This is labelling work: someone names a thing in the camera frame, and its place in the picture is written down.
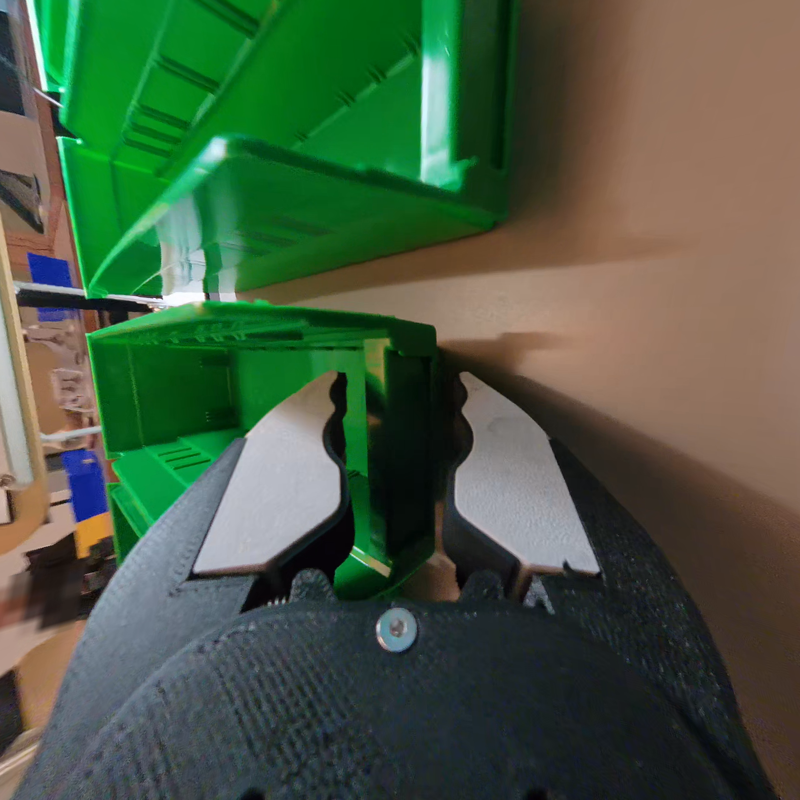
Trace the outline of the wooden clipboard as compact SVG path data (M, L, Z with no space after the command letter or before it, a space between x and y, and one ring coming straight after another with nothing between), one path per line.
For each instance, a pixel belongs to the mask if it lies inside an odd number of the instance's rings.
M10 255L1 229L2 555L22 545L45 523L50 492Z

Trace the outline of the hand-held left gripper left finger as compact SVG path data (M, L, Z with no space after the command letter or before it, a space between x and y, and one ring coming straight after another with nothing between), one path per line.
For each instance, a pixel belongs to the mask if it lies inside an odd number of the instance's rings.
M355 540L344 464L347 377L327 371L248 432L193 576L264 578L285 594L301 570L335 577Z

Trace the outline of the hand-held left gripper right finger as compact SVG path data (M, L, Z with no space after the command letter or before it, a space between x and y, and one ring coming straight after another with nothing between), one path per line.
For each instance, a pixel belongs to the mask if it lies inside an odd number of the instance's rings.
M602 573L549 435L471 374L455 379L453 440L444 498L444 553L460 588L491 572L507 597L542 577Z

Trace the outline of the grey desk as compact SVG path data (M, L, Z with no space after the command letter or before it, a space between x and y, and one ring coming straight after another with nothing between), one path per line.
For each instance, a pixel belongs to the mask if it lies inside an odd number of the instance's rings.
M799 3L522 2L510 215L245 298L434 325L663 548L798 798Z

